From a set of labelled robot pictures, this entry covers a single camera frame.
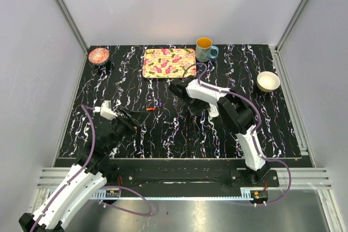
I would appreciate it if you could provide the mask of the white remote control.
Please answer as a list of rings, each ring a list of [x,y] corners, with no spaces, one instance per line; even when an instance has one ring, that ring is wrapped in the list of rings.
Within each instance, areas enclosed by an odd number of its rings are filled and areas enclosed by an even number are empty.
[[[209,104],[208,114],[211,118],[216,118],[219,116],[219,111],[215,105]]]

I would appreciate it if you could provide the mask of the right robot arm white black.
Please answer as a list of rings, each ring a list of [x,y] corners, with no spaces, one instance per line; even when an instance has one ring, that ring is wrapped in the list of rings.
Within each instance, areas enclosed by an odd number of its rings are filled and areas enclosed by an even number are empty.
[[[169,90],[188,105],[191,114],[198,115],[208,110],[211,117],[220,116],[241,145],[248,182],[260,186],[266,181],[270,167],[256,132],[260,115],[248,99],[229,88],[210,85],[196,77],[175,79],[171,81]]]

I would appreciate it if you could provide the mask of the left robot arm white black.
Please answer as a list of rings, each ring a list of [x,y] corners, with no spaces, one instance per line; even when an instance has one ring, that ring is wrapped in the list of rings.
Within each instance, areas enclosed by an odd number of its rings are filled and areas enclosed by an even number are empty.
[[[89,148],[81,151],[68,174],[50,197],[32,214],[24,213],[19,224],[23,231],[65,231],[75,214],[103,186],[118,184],[118,166],[111,162],[109,153],[124,136],[141,128],[149,116],[147,111],[129,111],[120,108],[118,112],[108,107],[81,106],[92,131]],[[89,112],[97,112],[112,123],[111,131],[96,137],[96,130]]]

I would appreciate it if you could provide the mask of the floral yellow tray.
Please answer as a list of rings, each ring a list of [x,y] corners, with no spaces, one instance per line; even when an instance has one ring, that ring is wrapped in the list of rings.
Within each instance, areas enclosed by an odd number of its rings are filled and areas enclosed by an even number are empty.
[[[195,51],[191,48],[147,49],[142,76],[147,79],[182,78],[184,70],[195,62]]]

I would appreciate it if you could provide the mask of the blue mug yellow inside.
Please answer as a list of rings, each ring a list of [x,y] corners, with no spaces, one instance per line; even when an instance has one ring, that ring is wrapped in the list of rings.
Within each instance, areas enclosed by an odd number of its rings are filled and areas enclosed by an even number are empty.
[[[195,55],[198,62],[207,62],[218,57],[219,48],[213,45],[210,38],[201,37],[196,41]]]

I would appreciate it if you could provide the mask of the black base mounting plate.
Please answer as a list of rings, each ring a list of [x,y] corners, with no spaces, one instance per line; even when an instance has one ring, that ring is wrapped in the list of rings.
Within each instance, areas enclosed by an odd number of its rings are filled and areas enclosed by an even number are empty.
[[[258,178],[246,169],[231,168],[143,168],[119,170],[115,184],[214,184],[228,187],[279,187],[277,172],[269,170]]]

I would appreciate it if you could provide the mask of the red patterned bowl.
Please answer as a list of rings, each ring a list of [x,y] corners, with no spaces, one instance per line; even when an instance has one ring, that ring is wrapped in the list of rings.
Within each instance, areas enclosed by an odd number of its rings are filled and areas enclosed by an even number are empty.
[[[93,49],[89,55],[88,60],[90,63],[94,65],[102,65],[105,64],[110,56],[110,52],[107,48],[95,48]]]

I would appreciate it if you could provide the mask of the cream white bowl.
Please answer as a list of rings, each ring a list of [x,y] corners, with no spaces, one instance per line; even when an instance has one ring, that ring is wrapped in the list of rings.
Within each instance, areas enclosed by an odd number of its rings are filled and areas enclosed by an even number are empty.
[[[273,92],[280,84],[280,79],[275,73],[264,71],[257,76],[257,86],[263,92]]]

